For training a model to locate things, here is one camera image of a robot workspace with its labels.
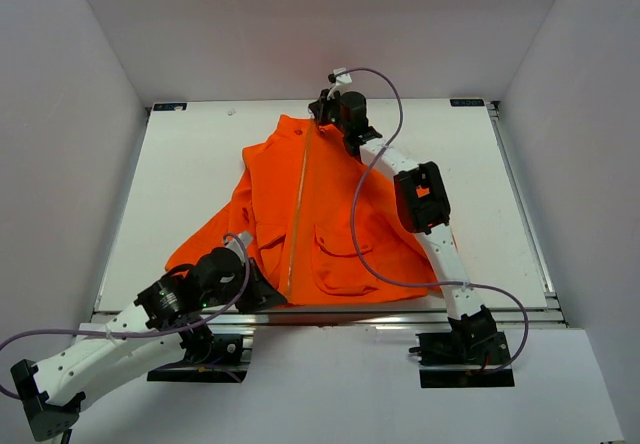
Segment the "orange jacket with pink lining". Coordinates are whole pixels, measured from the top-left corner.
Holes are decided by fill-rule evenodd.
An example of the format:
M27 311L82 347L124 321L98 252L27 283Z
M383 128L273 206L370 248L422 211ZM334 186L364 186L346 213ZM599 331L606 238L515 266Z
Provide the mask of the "orange jacket with pink lining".
M248 253L292 306L378 304L427 295L436 280L397 216L393 183L349 156L335 128L280 117L243 149L230 201L165 267L193 264L228 232L249 232Z

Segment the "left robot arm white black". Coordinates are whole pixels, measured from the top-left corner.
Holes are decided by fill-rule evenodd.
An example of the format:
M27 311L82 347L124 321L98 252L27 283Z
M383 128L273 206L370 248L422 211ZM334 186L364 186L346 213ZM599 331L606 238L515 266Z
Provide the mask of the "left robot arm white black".
M232 245L171 268L99 330L48 359L12 366L34 440L68 433L98 399L157 368L239 364L242 337L215 336L201 316L204 309L250 314L286 302L256 260Z

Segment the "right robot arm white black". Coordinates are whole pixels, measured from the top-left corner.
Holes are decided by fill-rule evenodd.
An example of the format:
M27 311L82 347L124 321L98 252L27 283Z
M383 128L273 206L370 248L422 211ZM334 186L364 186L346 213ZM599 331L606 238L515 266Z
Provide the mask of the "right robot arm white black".
M369 124L366 98L359 92L324 89L308 109L317 125L338 129L347 153L366 166L357 191L373 169L393 185L400 224L415 236L439 280L436 286L451 327L445 349L463 362L477 361L497 335L497 325L472 288L457 250L450 227L451 206L438 166L419 163L388 144Z

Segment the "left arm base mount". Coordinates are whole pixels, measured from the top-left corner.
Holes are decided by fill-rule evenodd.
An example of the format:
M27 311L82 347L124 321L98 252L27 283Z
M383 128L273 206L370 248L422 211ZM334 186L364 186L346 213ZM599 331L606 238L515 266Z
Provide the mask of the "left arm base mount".
M146 374L148 382L194 384L241 384L249 370L253 332L248 328L211 329L212 342L199 355L186 353L175 363Z

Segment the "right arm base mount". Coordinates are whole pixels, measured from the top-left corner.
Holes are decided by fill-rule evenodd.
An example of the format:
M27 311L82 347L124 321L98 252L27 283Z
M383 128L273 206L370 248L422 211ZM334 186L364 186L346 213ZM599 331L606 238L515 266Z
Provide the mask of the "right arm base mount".
M423 389L483 389L515 386L509 346L503 332L465 351L453 333L420 333L408 350L419 365Z

